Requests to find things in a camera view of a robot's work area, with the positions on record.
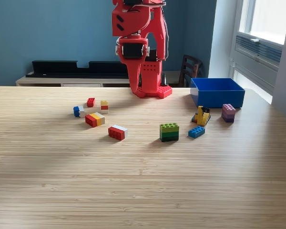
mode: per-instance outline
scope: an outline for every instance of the lego brick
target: lego brick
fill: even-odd
[[[94,113],[94,115],[98,116],[101,119],[101,125],[105,124],[105,117],[101,115],[100,113]]]
[[[234,107],[231,106],[231,104],[224,104],[223,110],[229,115],[236,114],[236,110],[234,109]]]
[[[104,114],[104,115],[105,114],[109,114],[109,110],[101,110],[101,113]]]
[[[160,138],[175,137],[175,136],[179,136],[179,131],[178,132],[167,132],[167,133],[162,133],[162,131],[160,131]]]
[[[125,138],[128,137],[128,129],[121,127],[121,126],[118,126],[118,125],[114,125],[112,127],[124,131],[125,132]]]
[[[179,141],[179,136],[174,136],[174,137],[160,137],[160,140],[162,142],[172,142],[172,141]]]
[[[97,116],[96,114],[90,114],[90,116],[92,116],[93,118],[96,119],[96,121],[97,121],[97,126],[102,125],[102,121],[101,121],[101,118],[100,118],[99,116]]]
[[[85,117],[85,110],[83,106],[78,106],[79,108],[79,118],[84,118]]]
[[[125,139],[125,132],[123,130],[119,130],[114,128],[113,126],[108,129],[108,134],[110,137],[118,139],[120,141]]]
[[[84,118],[85,117],[85,112],[84,111],[80,111],[80,118]]]
[[[202,111],[202,108],[203,108],[202,106],[198,107],[198,115],[197,115],[197,123],[198,123],[198,125],[201,124],[202,118],[203,118],[203,115],[204,115],[204,113]]]
[[[107,100],[102,100],[101,101],[101,106],[108,106],[108,101]]]
[[[97,121],[91,115],[85,116],[86,123],[92,126],[93,128],[97,127]]]
[[[221,116],[223,119],[224,119],[224,121],[226,122],[226,123],[234,123],[234,119],[233,118],[226,118],[225,116]]]
[[[194,128],[193,130],[189,131],[189,136],[192,138],[198,138],[203,134],[205,134],[205,129],[201,126],[198,126]]]
[[[225,112],[225,110],[222,111],[222,115],[225,117],[225,118],[228,118],[228,119],[235,119],[235,115],[234,114],[227,114]]]
[[[80,117],[80,108],[78,106],[75,106],[73,108],[73,111],[74,111],[74,116],[75,117]]]
[[[168,133],[168,132],[178,132],[179,126],[177,123],[166,123],[166,124],[160,124],[160,130],[162,133]]]
[[[194,117],[192,118],[192,123],[197,123],[198,111],[195,113]]]
[[[202,125],[202,126],[205,126],[208,124],[208,122],[210,121],[210,113],[204,113],[203,116],[202,116],[202,120],[201,120],[201,123],[199,125]]]
[[[89,98],[87,101],[87,107],[94,107],[95,105],[95,98]]]

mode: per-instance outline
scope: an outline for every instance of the blue wall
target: blue wall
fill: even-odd
[[[184,53],[200,59],[208,76],[216,0],[188,0]]]
[[[186,4],[167,0],[164,9],[170,33],[165,71],[180,70]],[[15,85],[31,71],[33,60],[78,60],[79,67],[119,61],[113,9],[111,0],[0,0],[0,85]]]

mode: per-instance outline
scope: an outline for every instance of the blue box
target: blue box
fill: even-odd
[[[241,108],[245,90],[231,78],[193,78],[191,95],[197,107],[222,108],[224,104],[231,104]]]

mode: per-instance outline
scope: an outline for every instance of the pink lego brick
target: pink lego brick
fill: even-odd
[[[225,110],[222,111],[222,115],[225,117],[225,118],[228,118],[228,119],[234,119],[235,118],[235,115],[234,114],[227,114]]]
[[[234,115],[236,114],[236,110],[234,109],[234,107],[231,106],[231,104],[224,104],[223,105],[223,111],[225,111],[225,113],[228,115]]]

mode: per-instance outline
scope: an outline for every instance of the blue lego brick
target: blue lego brick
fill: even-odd
[[[75,106],[73,108],[73,111],[74,111],[74,116],[75,117],[79,117],[80,116],[80,108],[78,106]]]
[[[192,138],[198,138],[205,133],[205,129],[201,126],[194,128],[189,131],[189,136]]]

